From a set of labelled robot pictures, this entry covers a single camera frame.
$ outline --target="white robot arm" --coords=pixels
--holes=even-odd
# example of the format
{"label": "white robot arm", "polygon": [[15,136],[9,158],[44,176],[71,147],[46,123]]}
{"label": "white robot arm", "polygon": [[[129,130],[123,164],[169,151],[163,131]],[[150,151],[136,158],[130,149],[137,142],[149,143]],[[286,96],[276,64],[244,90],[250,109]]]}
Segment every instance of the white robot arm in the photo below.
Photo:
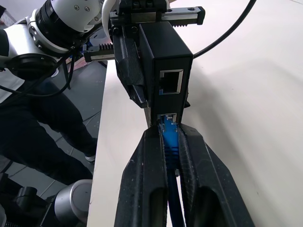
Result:
{"label": "white robot arm", "polygon": [[23,79],[45,74],[101,23],[102,6],[102,0],[47,0],[32,15],[0,30],[0,70]]}

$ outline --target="person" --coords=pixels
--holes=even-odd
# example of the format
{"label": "person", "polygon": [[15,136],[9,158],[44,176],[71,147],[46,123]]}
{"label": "person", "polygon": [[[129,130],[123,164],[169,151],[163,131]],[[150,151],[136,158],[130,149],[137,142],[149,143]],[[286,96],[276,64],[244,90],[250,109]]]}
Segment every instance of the person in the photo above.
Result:
{"label": "person", "polygon": [[[0,73],[0,81],[9,78],[11,89],[25,91],[32,81],[23,81],[6,72]],[[59,89],[45,80],[31,93],[47,95]],[[93,162],[96,155],[97,139],[87,131],[82,116],[75,105],[64,95],[48,98],[23,96],[0,91],[0,154],[4,157],[36,169],[45,175],[69,185],[81,179],[92,179],[92,173],[77,159],[66,154],[57,146],[38,122],[48,124],[75,149],[83,152]]]}

